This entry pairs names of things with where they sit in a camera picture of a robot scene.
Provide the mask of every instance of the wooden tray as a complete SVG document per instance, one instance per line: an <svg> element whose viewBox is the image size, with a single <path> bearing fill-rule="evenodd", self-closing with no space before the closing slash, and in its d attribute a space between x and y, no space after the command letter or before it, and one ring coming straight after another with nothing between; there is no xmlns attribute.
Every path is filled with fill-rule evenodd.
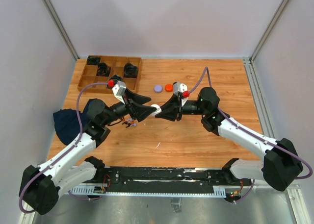
<svg viewBox="0 0 314 224"><path fill-rule="evenodd" d="M100 57L100 63L106 63L110 67L109 76L96 76L98 65L88 65L87 62L84 66L84 70L79 80L78 89L81 91L86 85L91 83L108 82L108 80L114 76L119 75L122 77L122 81L126 83L126 86L132 92L138 92L139 80L142 72L142 58L140 57L128 57L128 56L99 56L89 55L88 57ZM124 66L127 63L131 63L138 67L138 73L136 78L124 77ZM113 94L112 90L105 85L95 85L87 88L85 92L88 93L107 93Z"/></svg>

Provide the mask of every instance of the red disc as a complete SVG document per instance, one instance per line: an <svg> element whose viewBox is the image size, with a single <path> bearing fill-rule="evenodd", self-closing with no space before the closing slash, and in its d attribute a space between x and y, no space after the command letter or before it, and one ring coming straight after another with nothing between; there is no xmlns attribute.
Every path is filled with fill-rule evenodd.
<svg viewBox="0 0 314 224"><path fill-rule="evenodd" d="M172 92L172 90L173 90L172 84L166 84L165 90L166 90L167 92Z"/></svg>

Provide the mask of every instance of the red cable plug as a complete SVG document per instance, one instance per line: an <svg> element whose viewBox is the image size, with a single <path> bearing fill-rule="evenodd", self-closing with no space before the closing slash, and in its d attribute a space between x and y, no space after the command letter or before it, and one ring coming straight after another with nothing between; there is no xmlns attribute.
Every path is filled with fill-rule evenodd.
<svg viewBox="0 0 314 224"><path fill-rule="evenodd" d="M113 81L113 80L109 80L109 81L108 81L108 86L109 86L110 88L113 88L113 86L114 86L114 81Z"/></svg>
<svg viewBox="0 0 314 224"><path fill-rule="evenodd" d="M188 91L184 91L184 92L182 93L182 96L183 96L184 98L187 98L187 97L190 96L190 93L188 93Z"/></svg>

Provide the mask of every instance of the wooden table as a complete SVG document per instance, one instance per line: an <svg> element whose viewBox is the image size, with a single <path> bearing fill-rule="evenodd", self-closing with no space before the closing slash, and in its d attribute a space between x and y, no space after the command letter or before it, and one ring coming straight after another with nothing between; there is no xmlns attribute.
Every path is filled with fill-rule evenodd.
<svg viewBox="0 0 314 224"><path fill-rule="evenodd" d="M85 62L77 61L64 109L76 108L77 85ZM262 132L242 60L146 59L143 60L138 93L152 98L147 105L163 105L172 93L165 90L155 93L156 84L164 86L179 81L191 89L205 66L210 69L213 88L220 97L220 108L245 126ZM208 85L205 77L189 99L195 100L201 88ZM79 109L82 111L87 101L93 98L102 99L109 106L117 103L113 95L84 93ZM111 133L102 145L86 157L102 159L108 166L158 167L221 167L233 157L257 159L231 140L207 132L200 116L184 115L179 122L149 117L136 127L125 128L118 124L110 129ZM64 147L55 136L49 158Z"/></svg>

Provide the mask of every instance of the white wall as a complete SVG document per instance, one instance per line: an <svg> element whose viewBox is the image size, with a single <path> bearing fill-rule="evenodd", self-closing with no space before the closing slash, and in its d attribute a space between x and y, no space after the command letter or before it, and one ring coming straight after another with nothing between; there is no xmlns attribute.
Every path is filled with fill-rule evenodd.
<svg viewBox="0 0 314 224"><path fill-rule="evenodd" d="M291 139L314 166L314 3L292 0L257 60L266 103L279 138ZM314 221L314 177L301 183Z"/></svg>
<svg viewBox="0 0 314 224"><path fill-rule="evenodd" d="M0 217L17 223L23 170L42 163L74 69L41 0L0 0Z"/></svg>
<svg viewBox="0 0 314 224"><path fill-rule="evenodd" d="M79 56L243 57L281 0L51 0Z"/></svg>

